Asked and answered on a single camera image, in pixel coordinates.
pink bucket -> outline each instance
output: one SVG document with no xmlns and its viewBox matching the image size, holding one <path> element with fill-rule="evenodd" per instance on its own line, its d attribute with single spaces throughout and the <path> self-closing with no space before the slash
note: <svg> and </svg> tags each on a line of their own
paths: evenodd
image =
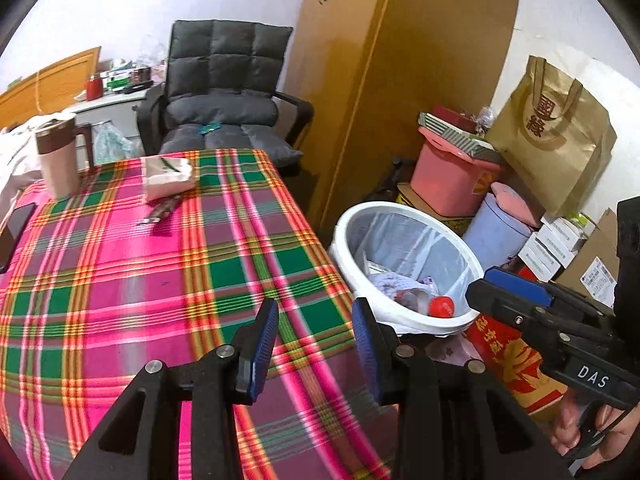
<svg viewBox="0 0 640 480">
<path fill-rule="evenodd" d="M 500 175 L 500 165 L 471 158 L 423 126 L 418 131 L 427 142 L 411 179 L 412 189 L 439 215 L 475 215 Z"/>
</svg>

red packaging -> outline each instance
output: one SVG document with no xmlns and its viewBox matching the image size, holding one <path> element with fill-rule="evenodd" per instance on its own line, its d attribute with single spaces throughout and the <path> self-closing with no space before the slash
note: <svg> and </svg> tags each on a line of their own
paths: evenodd
<svg viewBox="0 0 640 480">
<path fill-rule="evenodd" d="M 476 132 L 475 122 L 462 114 L 445 108 L 444 106 L 434 106 L 431 114 L 434 115 L 434 117 L 442 119 L 446 123 L 452 124 L 456 128 L 460 128 L 464 132 L 468 132 L 470 134 Z"/>
<path fill-rule="evenodd" d="M 519 275 L 536 280 L 526 266 Z M 558 414 L 558 400 L 567 386 L 540 371 L 542 357 L 520 338 L 518 330 L 480 315 L 466 330 L 466 337 L 529 415 L 547 422 Z"/>
</svg>

wooden headboard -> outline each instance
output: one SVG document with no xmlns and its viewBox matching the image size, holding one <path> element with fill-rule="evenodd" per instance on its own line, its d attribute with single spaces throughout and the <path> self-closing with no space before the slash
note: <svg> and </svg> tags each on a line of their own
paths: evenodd
<svg viewBox="0 0 640 480">
<path fill-rule="evenodd" d="M 22 124 L 39 114 L 59 112 L 73 104 L 84 83 L 96 72 L 100 47 L 65 57 L 30 75 L 0 95 L 0 128 Z M 36 91 L 40 109 L 36 103 Z"/>
</svg>

pink plaid tablecloth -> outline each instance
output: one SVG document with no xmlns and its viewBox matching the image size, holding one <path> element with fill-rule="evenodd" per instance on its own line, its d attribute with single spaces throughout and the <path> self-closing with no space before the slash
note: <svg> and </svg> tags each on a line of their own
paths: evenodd
<svg viewBox="0 0 640 480">
<path fill-rule="evenodd" d="M 0 429 L 35 479 L 60 479 L 92 429 L 152 359 L 199 359 L 280 305 L 263 394 L 237 407 L 249 479 L 388 478 L 396 412 L 369 395 L 354 350 L 351 297 L 263 152 L 184 154 L 196 173 L 170 218 L 135 226 L 140 160 L 84 174 L 36 214 L 0 276 Z M 190 477 L 190 406 L 180 478 Z"/>
</svg>

wardrobe door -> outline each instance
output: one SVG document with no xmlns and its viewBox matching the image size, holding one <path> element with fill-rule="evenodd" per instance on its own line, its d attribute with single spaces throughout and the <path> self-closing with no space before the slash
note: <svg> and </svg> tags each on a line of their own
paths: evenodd
<svg viewBox="0 0 640 480">
<path fill-rule="evenodd" d="M 328 198 L 381 1 L 305 0 L 296 25 L 284 91 L 316 110 L 297 145 L 305 156 L 293 191 L 312 226 Z"/>
<path fill-rule="evenodd" d="M 518 0 L 387 0 L 330 198 L 316 232 L 331 240 L 340 215 L 392 169 L 417 158 L 420 112 L 477 114 L 491 102 Z"/>
</svg>

